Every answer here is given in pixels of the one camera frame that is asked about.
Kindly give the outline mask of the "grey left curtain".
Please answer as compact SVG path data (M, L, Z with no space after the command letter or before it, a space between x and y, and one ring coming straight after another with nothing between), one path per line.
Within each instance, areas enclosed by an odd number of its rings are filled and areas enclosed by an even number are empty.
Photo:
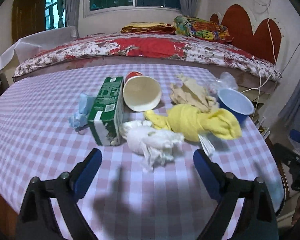
M79 20L79 4L80 0L64 0L65 20L69 27L73 27L73 35L78 35Z

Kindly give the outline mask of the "red heart headboard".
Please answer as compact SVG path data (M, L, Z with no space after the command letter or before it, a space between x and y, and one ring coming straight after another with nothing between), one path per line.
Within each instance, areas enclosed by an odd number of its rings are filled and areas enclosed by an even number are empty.
M274 20L266 18L253 30L247 11L238 4L230 6L222 17L212 14L210 20L228 28L233 46L272 64L277 60L282 34Z

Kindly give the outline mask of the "brown wooden door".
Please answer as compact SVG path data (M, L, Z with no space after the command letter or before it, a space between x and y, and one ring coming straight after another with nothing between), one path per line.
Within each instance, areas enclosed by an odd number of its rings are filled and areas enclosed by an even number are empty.
M45 31L45 0L14 0L11 27L12 43Z

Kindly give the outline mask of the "white sheet covered furniture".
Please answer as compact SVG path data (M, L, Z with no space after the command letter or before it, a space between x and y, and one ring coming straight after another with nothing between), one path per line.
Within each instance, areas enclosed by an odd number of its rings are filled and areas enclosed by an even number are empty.
M14 56L17 57L19 63L23 63L41 51L55 48L77 38L79 35L74 26L41 31L20 38L0 55L0 74Z

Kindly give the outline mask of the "yellow cloth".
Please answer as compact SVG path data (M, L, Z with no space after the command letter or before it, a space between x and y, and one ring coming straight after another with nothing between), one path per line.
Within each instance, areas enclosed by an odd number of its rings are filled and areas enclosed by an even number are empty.
M206 133L212 133L224 140L235 140L242 136L236 117L223 108L203 113L195 106L181 104L167 110L166 116L156 114L153 110L143 114L146 120L152 122L154 128L181 133L191 142L198 142L199 135Z

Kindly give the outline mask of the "yellow folded blanket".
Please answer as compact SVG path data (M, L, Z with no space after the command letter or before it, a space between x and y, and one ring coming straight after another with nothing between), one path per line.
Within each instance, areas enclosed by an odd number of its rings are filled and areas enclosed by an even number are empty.
M121 33L157 33L157 34L175 34L175 27L169 23L159 22L133 22L122 27Z

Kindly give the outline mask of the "blue tissue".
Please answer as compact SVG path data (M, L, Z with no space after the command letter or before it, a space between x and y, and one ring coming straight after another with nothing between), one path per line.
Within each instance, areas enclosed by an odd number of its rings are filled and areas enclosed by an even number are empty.
M79 96L78 109L68 118L71 128L76 132L85 129L88 125L88 116L93 107L96 97L81 93Z

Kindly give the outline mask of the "clear plastic bag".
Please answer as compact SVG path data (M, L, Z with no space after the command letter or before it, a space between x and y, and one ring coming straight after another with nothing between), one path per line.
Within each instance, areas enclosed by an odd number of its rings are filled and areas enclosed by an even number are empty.
M221 89L238 90L238 85L235 78L229 72L222 72L219 78L208 82L207 88L211 95L216 95Z

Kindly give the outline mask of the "red paper cup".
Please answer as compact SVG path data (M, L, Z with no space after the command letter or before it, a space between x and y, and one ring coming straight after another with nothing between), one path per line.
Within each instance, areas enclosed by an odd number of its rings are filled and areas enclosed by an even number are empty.
M123 99L128 108L144 112L157 107L162 91L158 81L140 72L130 72L125 79Z

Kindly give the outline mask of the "beige paper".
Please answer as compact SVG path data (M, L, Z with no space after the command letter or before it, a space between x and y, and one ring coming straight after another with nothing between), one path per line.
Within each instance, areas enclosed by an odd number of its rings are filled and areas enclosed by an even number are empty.
M181 86L176 83L170 85L170 99L175 105L191 105L203 113L210 113L219 109L216 98L210 96L207 89L198 85L195 79L183 74L176 75L176 78L181 82Z

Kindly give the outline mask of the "floral red bed quilt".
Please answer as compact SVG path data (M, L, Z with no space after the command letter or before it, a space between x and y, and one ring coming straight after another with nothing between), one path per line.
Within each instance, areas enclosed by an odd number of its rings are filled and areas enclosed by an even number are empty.
M281 73L267 60L233 45L168 34L94 34L44 50L19 64L13 78L63 62L104 56L170 59L239 69L278 81Z

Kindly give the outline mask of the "green milk carton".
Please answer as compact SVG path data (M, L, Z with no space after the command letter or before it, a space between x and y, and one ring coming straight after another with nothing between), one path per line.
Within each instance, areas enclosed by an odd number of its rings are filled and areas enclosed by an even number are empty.
M123 77L107 77L88 116L88 126L99 146L117 146L123 121Z

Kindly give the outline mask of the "pink checkered tablecloth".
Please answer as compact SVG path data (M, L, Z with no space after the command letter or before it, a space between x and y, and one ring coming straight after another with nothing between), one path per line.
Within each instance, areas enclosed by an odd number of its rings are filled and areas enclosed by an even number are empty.
M81 94L96 96L108 77L141 72L161 88L155 112L172 107L171 86L186 77L221 96L232 109L251 114L240 92L204 68L164 64L124 64L65 70L22 79L0 97L0 194L19 211L29 181L53 179L71 171L97 143L89 128L75 131L69 118ZM102 164L79 209L99 239L195 239L212 215L210 198L193 164L199 143L185 141L154 163L110 139L101 129Z

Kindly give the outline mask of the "white tissue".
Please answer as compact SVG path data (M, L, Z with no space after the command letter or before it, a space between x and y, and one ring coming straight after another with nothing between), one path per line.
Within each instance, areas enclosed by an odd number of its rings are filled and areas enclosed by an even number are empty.
M182 155L184 136L166 129L155 129L150 121L129 121L119 126L121 137L129 149L143 157L144 172L153 172L158 166L165 166Z

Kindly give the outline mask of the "colourful pillow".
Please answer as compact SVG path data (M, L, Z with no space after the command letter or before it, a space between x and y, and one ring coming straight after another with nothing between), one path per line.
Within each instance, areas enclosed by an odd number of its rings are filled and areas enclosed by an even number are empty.
M185 15L177 16L173 23L177 35L220 43L233 41L233 37L229 34L227 27L219 23Z

